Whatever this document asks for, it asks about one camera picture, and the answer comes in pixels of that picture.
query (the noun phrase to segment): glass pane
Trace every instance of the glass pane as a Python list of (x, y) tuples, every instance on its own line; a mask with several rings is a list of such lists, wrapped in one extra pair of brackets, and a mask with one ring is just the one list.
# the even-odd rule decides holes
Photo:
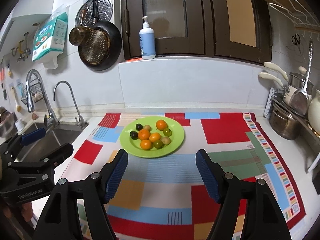
[(143, 0), (143, 11), (155, 38), (186, 36), (184, 0)]

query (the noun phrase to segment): scissors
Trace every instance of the scissors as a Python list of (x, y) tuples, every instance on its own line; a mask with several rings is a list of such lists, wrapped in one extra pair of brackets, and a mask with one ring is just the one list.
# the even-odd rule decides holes
[(292, 43), (293, 43), (295, 46), (300, 45), (301, 39), (300, 39), (299, 34), (295, 34), (294, 36), (292, 36), (292, 37), (291, 37), (291, 41), (292, 41)]
[(293, 43), (295, 46), (298, 47), (299, 52), (300, 52), (300, 55), (302, 55), (301, 49), (300, 49), (301, 39), (300, 39), (299, 34), (295, 34), (294, 36), (292, 36), (292, 37), (291, 37), (291, 41), (292, 41), (292, 43)]

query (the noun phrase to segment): paper towel package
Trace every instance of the paper towel package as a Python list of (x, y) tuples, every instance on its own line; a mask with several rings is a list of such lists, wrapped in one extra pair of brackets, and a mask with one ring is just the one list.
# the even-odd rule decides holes
[(43, 63), (44, 67), (56, 69), (57, 56), (63, 52), (68, 27), (68, 15), (62, 13), (47, 22), (36, 33), (33, 44), (32, 61)]

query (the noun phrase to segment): wooden window frame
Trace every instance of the wooden window frame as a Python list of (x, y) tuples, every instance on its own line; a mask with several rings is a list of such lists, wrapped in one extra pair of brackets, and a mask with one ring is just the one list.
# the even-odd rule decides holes
[[(214, 34), (211, 1), (185, 0), (184, 2), (187, 14), (186, 37), (156, 38), (157, 55), (192, 54), (213, 57)], [(142, 28), (142, 16), (142, 0), (121, 0), (122, 37), (126, 60), (141, 55), (139, 31)]]
[(251, 0), (255, 19), (256, 47), (230, 41), (230, 25), (227, 0), (212, 0), (215, 21), (216, 57), (230, 57), (263, 64), (271, 61), (271, 22), (268, 4), (263, 0)]

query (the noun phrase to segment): green plate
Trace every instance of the green plate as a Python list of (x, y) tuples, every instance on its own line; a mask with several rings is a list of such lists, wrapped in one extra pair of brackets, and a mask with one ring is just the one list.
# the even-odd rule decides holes
[[(168, 127), (172, 130), (172, 135), (170, 136), (171, 143), (169, 145), (165, 145), (161, 149), (156, 149), (153, 147), (150, 150), (143, 150), (140, 148), (140, 140), (133, 140), (130, 137), (131, 131), (137, 131), (136, 130), (136, 124), (141, 123), (143, 126), (150, 125), (151, 131), (150, 133), (158, 132), (161, 134), (161, 137), (163, 137), (163, 132), (159, 131), (156, 128), (156, 122), (158, 120), (165, 120), (168, 124)], [(165, 156), (174, 150), (176, 150), (184, 139), (184, 129), (177, 121), (164, 117), (164, 116), (149, 116), (141, 119), (137, 119), (133, 121), (132, 123), (128, 124), (121, 132), (120, 134), (120, 143), (121, 146), (130, 154), (135, 155), (137, 157), (141, 158), (157, 158), (161, 156)]]

